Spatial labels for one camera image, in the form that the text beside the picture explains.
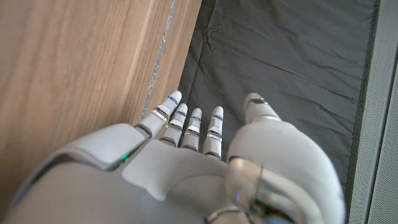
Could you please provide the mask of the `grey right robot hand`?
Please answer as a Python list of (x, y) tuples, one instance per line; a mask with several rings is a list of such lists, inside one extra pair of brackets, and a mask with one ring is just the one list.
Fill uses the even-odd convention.
[(55, 151), (26, 179), (4, 223), (343, 223), (323, 149), (257, 93), (222, 159), (223, 109), (204, 140), (202, 112), (179, 91), (136, 125), (115, 124)]

